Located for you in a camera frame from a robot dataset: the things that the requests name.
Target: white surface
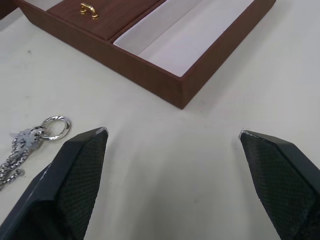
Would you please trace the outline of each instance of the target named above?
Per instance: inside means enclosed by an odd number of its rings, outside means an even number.
[[[168,0],[114,44],[181,77],[252,2]]]
[[[73,128],[0,192],[0,222],[65,140],[105,126],[87,240],[279,240],[238,134],[293,142],[320,167],[319,9],[318,0],[278,0],[184,110],[21,17],[0,32],[0,161],[9,133],[58,114]]]

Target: silver chain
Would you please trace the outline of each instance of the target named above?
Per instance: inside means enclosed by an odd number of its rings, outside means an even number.
[[[57,136],[49,136],[47,126],[54,121],[63,121],[64,129]],[[23,176],[25,171],[19,167],[26,161],[30,154],[38,149],[43,141],[53,141],[63,138],[71,128],[70,121],[63,116],[52,116],[43,121],[40,126],[28,128],[19,132],[12,141],[12,150],[6,161],[0,165],[0,191],[6,184]]]

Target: white lining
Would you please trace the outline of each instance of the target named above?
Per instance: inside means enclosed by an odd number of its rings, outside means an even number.
[[[183,76],[254,0],[167,0],[114,45]]]

